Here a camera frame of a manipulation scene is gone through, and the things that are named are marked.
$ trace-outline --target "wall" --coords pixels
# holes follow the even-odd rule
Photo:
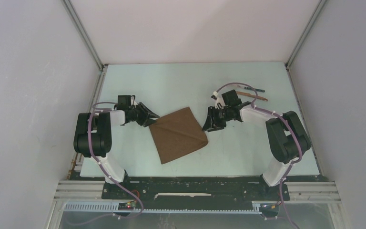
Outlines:
[[[59,0],[0,0],[0,228],[42,228],[98,73]]]
[[[323,170],[366,228],[366,1],[329,1],[291,73]]]
[[[104,63],[287,61],[319,0],[73,0]]]

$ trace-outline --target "gray wall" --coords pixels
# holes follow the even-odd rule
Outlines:
[[[97,72],[60,0],[0,0],[0,229],[43,227]]]
[[[366,228],[366,1],[329,1],[291,73],[321,166]]]

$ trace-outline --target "wooden stick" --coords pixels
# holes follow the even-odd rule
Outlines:
[[[244,95],[244,96],[248,96],[248,97],[251,97],[251,98],[256,98],[255,95],[252,95],[250,93],[246,93],[246,92],[236,92],[237,94],[240,94],[240,95]],[[261,97],[261,96],[257,96],[257,99],[260,99],[260,100],[263,100],[263,101],[269,101],[268,99],[264,98],[264,97]]]

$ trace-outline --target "metal frame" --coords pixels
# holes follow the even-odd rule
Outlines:
[[[311,16],[306,28],[302,36],[300,37],[297,45],[295,46],[291,56],[289,57],[286,67],[288,70],[288,75],[291,81],[291,84],[294,89],[294,85],[291,79],[291,74],[289,69],[294,62],[300,48],[302,47],[306,37],[309,35],[310,30],[315,24],[316,19],[322,12],[322,9],[326,5],[328,0],[320,0],[318,3],[313,15]],[[81,20],[79,19],[75,9],[71,3],[71,0],[62,0],[65,9],[69,13],[72,21],[74,22],[79,34],[81,35],[82,40],[87,45],[91,55],[95,59],[99,69],[100,74],[98,80],[96,82],[96,86],[92,95],[92,100],[90,102],[90,106],[88,111],[90,111],[92,104],[98,101],[99,95],[102,90],[104,78],[107,71],[107,66],[104,66],[101,62],[86,30],[84,29]],[[294,90],[295,97],[298,101],[298,97],[296,91]],[[80,170],[81,164],[83,162],[83,156],[81,154],[75,154],[74,160],[72,161],[72,166],[70,170],[71,172]],[[303,204],[303,203],[311,203],[311,204],[327,204],[332,222],[334,224],[335,229],[348,229],[350,225],[347,222],[347,217],[345,211],[343,209],[343,205],[341,203],[341,199],[339,193],[336,188],[336,184],[334,182],[320,182],[319,179],[316,179],[312,182],[294,182],[289,179],[286,182],[288,185],[288,191],[290,195],[290,200],[286,201],[286,203],[292,204]],[[64,211],[85,211],[85,212],[114,212],[116,206],[120,202],[126,202],[130,200],[107,200],[102,199],[102,191],[103,191],[104,181],[89,181],[89,180],[64,180],[60,181],[57,187],[57,191],[54,196],[54,200],[52,202],[50,212],[48,215],[48,219],[46,222],[46,229],[58,229],[60,227],[62,214]],[[261,204],[270,204],[273,201],[253,201],[252,202],[254,210],[251,211],[189,211],[189,213],[234,213],[234,214],[257,214],[259,213],[258,207]],[[175,210],[159,210],[159,209],[146,209],[145,212],[152,213],[186,213],[185,211],[175,211]]]

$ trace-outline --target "brown cloth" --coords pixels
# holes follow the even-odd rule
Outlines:
[[[176,160],[208,144],[207,136],[189,107],[158,118],[149,129],[161,164]]]

